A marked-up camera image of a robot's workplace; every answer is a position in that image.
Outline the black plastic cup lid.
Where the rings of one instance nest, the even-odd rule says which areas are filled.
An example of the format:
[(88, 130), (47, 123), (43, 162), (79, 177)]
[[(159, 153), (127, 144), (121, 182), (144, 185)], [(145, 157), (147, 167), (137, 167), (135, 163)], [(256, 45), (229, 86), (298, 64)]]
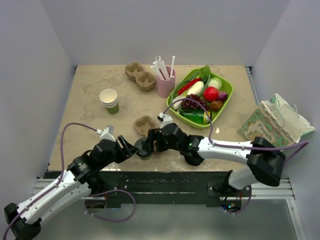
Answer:
[(138, 152), (136, 153), (138, 156), (139, 155), (152, 155), (151, 153), (148, 153), (147, 151), (145, 151), (143, 149), (143, 145), (146, 142), (146, 140), (147, 140), (146, 138), (140, 138), (135, 142), (134, 146), (136, 148), (138, 148)]

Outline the brown pulp cup carrier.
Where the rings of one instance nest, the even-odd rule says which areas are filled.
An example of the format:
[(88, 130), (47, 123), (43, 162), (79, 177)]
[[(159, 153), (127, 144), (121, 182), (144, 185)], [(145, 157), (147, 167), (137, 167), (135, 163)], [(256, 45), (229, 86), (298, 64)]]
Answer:
[(150, 129), (156, 129), (157, 123), (148, 115), (138, 118), (134, 124), (134, 129), (142, 136), (147, 137)]

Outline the printed paper takeout bag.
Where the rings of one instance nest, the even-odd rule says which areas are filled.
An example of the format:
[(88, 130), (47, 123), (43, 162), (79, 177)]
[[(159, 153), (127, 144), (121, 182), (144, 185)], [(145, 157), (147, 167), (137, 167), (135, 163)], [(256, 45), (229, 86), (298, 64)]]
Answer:
[(277, 148), (298, 143), (313, 131), (315, 127), (299, 114), (296, 105), (289, 105), (277, 93), (270, 100), (262, 100), (237, 130), (246, 141), (263, 137)]

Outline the green paper coffee cup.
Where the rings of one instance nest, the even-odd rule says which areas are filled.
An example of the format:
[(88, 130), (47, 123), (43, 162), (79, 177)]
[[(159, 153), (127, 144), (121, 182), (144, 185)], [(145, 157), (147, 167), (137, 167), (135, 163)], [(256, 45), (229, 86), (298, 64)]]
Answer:
[(147, 155), (139, 155), (140, 159), (143, 160), (143, 161), (146, 161), (148, 159), (151, 158), (151, 154), (147, 154)]

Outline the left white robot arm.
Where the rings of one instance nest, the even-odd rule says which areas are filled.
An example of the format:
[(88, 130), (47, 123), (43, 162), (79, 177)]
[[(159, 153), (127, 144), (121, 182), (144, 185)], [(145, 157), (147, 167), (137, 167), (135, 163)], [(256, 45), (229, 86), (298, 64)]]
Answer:
[(92, 150), (87, 150), (52, 181), (30, 199), (10, 203), (4, 208), (8, 229), (17, 240), (32, 240), (41, 231), (45, 214), (57, 212), (54, 205), (66, 198), (62, 206), (89, 195), (99, 196), (105, 185), (100, 170), (115, 162), (122, 163), (136, 154), (139, 149), (128, 143), (122, 136), (117, 140), (102, 139)]

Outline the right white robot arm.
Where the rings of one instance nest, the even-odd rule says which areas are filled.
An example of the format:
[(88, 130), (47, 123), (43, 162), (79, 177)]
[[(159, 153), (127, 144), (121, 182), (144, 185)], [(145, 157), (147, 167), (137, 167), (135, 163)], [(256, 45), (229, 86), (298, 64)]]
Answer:
[(262, 137), (245, 142), (214, 141), (209, 137), (188, 135), (175, 123), (149, 130), (142, 149), (148, 155), (154, 151), (160, 153), (175, 150), (191, 166), (199, 166), (209, 159), (242, 164), (242, 169), (229, 171), (224, 182), (216, 188), (230, 197), (255, 183), (279, 186), (286, 160), (281, 151)]

